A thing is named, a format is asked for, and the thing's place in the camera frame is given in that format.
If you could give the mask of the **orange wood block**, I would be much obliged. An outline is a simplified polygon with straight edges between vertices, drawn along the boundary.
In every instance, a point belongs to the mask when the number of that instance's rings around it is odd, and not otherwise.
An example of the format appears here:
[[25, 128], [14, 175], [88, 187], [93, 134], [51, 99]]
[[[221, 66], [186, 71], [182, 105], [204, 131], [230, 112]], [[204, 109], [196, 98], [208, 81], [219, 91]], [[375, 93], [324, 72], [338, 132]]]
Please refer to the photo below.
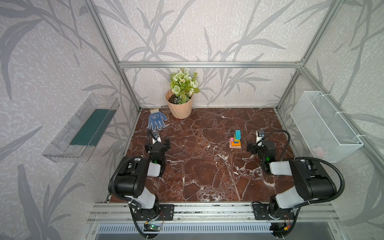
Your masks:
[[240, 148], [241, 147], [241, 143], [231, 143], [231, 146], [234, 147], [234, 148]]

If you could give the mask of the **teal triangular wood block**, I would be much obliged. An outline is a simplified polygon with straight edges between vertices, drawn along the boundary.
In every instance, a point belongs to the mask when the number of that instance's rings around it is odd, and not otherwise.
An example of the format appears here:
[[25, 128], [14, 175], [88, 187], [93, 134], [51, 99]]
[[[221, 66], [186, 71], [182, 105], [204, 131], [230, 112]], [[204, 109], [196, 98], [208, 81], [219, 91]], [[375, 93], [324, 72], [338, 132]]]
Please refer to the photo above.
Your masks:
[[241, 131], [240, 130], [236, 130], [234, 138], [241, 140]]

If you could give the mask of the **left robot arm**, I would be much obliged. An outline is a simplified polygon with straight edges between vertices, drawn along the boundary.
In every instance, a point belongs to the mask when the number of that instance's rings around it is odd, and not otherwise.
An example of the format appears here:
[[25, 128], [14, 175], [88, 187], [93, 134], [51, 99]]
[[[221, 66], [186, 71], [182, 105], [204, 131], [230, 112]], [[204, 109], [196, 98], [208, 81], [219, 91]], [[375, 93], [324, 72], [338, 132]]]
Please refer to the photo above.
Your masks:
[[155, 220], [162, 216], [165, 221], [174, 218], [174, 205], [161, 204], [159, 198], [146, 188], [148, 177], [161, 178], [166, 170], [166, 152], [170, 141], [146, 145], [148, 158], [123, 157], [112, 175], [108, 191], [120, 200], [128, 202], [135, 221]]

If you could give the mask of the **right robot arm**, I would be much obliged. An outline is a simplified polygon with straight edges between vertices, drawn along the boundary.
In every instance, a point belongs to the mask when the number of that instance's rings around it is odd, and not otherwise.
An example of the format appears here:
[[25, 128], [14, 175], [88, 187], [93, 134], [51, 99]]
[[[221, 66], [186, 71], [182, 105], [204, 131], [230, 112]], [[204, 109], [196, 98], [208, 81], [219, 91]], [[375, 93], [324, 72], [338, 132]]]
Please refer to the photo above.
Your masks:
[[322, 159], [295, 157], [276, 161], [275, 143], [271, 141], [247, 141], [247, 151], [258, 155], [266, 174], [289, 176], [294, 180], [293, 187], [271, 196], [269, 203], [252, 203], [256, 220], [292, 217], [294, 209], [333, 201], [345, 190], [346, 183], [341, 171]]

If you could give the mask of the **blue work glove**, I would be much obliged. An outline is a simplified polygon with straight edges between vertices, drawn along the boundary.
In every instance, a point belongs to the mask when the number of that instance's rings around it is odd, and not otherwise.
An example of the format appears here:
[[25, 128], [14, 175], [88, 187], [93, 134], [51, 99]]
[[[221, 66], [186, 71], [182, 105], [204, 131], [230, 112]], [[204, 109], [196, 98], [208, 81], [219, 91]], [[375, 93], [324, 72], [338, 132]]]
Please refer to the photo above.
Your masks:
[[152, 131], [161, 131], [166, 127], [167, 116], [159, 109], [151, 109], [149, 115], [148, 129]]

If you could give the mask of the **small brown brush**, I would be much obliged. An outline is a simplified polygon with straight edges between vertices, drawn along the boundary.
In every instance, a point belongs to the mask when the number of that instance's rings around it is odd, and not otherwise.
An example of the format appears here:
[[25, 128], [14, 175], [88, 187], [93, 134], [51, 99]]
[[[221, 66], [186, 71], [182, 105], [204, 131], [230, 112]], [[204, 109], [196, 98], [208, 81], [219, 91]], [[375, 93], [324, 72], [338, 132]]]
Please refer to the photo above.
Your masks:
[[170, 112], [171, 112], [171, 110], [170, 110], [170, 108], [169, 108], [168, 105], [161, 106], [161, 111], [162, 111], [163, 113], [170, 113]]

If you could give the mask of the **beige flower pot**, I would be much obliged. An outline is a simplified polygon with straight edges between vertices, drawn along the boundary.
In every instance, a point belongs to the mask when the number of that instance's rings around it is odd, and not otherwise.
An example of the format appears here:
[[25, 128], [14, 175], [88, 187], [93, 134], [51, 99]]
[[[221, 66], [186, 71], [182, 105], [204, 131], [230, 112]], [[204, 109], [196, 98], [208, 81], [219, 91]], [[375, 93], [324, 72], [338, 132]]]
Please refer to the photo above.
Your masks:
[[192, 107], [193, 107], [193, 102], [194, 102], [194, 97], [192, 97], [187, 103], [185, 104], [182, 104], [182, 105], [176, 105], [176, 104], [172, 104], [169, 99], [172, 97], [173, 95], [173, 92], [171, 90], [169, 90], [167, 93], [166, 93], [166, 101], [167, 101], [167, 104], [170, 108], [170, 111], [172, 113], [172, 115], [176, 118], [176, 119], [186, 119], [187, 117], [190, 116], [191, 112], [192, 112]]

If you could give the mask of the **pink object in basket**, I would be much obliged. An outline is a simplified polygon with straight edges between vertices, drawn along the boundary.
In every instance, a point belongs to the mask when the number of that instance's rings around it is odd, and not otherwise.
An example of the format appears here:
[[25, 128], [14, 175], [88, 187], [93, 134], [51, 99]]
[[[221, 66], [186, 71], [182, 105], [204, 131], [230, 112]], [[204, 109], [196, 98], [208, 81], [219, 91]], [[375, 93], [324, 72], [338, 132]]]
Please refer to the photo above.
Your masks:
[[312, 148], [311, 151], [313, 156], [318, 159], [323, 159], [326, 154], [326, 151], [322, 147]]

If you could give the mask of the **green white artificial flowers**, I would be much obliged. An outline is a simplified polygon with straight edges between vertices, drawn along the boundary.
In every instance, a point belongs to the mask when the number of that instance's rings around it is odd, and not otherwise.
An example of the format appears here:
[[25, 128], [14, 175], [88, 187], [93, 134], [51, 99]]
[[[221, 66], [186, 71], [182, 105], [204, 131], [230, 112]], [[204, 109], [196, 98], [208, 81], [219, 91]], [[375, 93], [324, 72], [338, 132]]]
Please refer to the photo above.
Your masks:
[[198, 83], [198, 73], [190, 73], [188, 70], [180, 68], [176, 73], [171, 74], [171, 92], [169, 102], [175, 105], [188, 103], [194, 94], [200, 92]]

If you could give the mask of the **left circuit board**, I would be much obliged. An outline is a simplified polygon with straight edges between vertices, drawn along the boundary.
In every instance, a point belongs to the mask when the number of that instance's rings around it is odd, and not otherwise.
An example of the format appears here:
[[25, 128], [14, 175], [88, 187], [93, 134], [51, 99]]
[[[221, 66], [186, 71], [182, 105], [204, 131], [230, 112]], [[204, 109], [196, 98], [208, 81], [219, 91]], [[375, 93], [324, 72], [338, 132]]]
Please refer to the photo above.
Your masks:
[[155, 224], [150, 224], [150, 223], [145, 223], [144, 224], [144, 230], [146, 232], [160, 232], [162, 226], [155, 225]]

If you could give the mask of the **clear plastic wall shelf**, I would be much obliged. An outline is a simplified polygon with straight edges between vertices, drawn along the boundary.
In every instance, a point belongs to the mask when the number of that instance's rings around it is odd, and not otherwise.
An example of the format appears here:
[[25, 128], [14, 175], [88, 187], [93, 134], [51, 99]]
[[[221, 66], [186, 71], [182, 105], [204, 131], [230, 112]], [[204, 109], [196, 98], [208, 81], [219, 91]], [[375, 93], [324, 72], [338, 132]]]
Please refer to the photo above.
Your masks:
[[45, 148], [54, 163], [86, 163], [120, 107], [117, 97], [90, 94]]

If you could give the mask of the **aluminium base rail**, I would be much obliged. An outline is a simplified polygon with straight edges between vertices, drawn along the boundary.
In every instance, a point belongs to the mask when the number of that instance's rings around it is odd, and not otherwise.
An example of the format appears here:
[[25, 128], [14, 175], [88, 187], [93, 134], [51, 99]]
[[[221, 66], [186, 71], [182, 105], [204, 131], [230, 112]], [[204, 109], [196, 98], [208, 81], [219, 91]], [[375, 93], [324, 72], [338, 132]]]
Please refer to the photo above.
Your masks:
[[[166, 223], [290, 223], [292, 217], [272, 219], [268, 214], [255, 213], [251, 202], [185, 202], [167, 204], [160, 210], [159, 220], [167, 218]], [[331, 203], [309, 205], [301, 208], [298, 222], [339, 222]], [[88, 217], [87, 224], [123, 224], [132, 223], [128, 204], [95, 204]]]

